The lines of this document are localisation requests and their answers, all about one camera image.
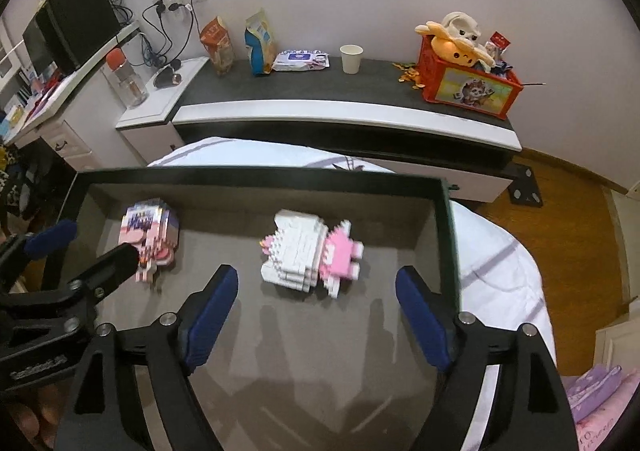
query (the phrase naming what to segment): orange snack bag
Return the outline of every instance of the orange snack bag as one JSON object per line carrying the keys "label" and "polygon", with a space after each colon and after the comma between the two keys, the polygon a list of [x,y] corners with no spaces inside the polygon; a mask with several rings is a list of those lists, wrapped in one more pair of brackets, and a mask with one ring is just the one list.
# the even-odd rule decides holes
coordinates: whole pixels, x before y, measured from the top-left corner
{"label": "orange snack bag", "polygon": [[234,49],[229,32],[220,16],[207,24],[200,34],[200,42],[206,48],[219,76],[226,74],[234,63]]}

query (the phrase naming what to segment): plush toy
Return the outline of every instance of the plush toy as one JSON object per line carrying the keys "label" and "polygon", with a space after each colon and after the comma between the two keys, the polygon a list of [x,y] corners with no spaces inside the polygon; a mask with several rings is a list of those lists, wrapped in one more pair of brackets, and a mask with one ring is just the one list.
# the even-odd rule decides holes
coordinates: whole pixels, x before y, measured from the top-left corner
{"label": "plush toy", "polygon": [[478,61],[489,68],[495,65],[486,49],[476,43],[480,37],[478,24],[463,12],[447,14],[442,23],[427,21],[425,25],[418,25],[415,31],[423,36],[433,35],[431,48],[449,63],[469,68]]}

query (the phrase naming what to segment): sticker on crate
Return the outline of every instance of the sticker on crate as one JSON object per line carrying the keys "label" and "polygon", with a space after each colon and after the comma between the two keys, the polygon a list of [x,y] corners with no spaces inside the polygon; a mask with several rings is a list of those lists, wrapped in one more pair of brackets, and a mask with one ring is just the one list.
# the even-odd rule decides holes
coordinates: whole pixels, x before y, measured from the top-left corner
{"label": "sticker on crate", "polygon": [[480,74],[471,76],[457,68],[446,68],[436,100],[498,114],[507,103],[511,90],[508,84],[500,84]]}

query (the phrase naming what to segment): snack bag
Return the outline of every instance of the snack bag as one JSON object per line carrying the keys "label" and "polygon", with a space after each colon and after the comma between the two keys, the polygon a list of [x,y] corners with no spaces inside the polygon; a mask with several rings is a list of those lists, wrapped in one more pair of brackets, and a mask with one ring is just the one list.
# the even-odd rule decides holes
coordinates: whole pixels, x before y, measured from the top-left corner
{"label": "snack bag", "polygon": [[219,76],[226,74],[234,63],[234,49],[231,46],[229,32],[222,23],[220,16],[207,24],[200,34],[200,42],[211,58]]}
{"label": "snack bag", "polygon": [[246,20],[244,42],[249,50],[249,64],[254,76],[270,73],[277,51],[263,8]]}

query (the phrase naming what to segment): computer monitor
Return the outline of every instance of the computer monitor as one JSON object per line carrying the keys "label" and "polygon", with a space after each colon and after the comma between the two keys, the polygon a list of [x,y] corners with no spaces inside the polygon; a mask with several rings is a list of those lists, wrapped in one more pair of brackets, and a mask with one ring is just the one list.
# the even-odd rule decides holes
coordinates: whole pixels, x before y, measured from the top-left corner
{"label": "computer monitor", "polygon": [[31,59],[31,64],[33,64],[33,69],[37,75],[42,75],[53,62],[53,58],[47,49],[47,43],[36,23],[35,17],[31,19],[27,28],[25,28],[22,38],[24,39],[24,46],[29,54],[29,59]]}

